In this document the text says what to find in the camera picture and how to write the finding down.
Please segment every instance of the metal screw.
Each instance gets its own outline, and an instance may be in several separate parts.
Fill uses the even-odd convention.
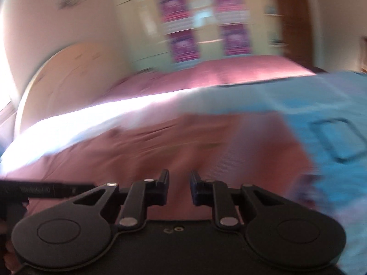
[[[163,230],[163,232],[166,233],[166,234],[171,234],[171,233],[173,233],[173,229],[171,229],[171,228],[165,228]]]
[[[234,217],[223,217],[219,220],[219,223],[223,226],[236,226],[238,224],[238,219]]]
[[[138,224],[138,221],[134,217],[124,217],[119,221],[119,224],[125,227],[131,227]]]
[[[176,226],[174,228],[174,230],[177,231],[177,232],[183,232],[184,231],[184,228],[182,226]]]

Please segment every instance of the wall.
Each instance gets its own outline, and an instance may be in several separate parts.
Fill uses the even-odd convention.
[[[130,70],[112,0],[85,0],[65,9],[58,9],[58,3],[59,0],[4,1],[4,45],[20,96],[45,60],[83,40],[101,41],[115,48],[122,71]]]
[[[114,0],[121,32],[126,37],[130,61],[136,70],[155,67],[171,71],[170,47],[162,28],[157,0]],[[202,60],[223,57],[219,28],[213,16],[211,0],[187,0],[197,27],[194,30]],[[281,48],[270,47],[269,30],[276,28],[279,17],[266,16],[265,0],[245,0],[250,10],[248,28],[256,55],[276,55]]]
[[[360,36],[367,36],[367,0],[317,1],[322,33],[321,68],[359,70]]]

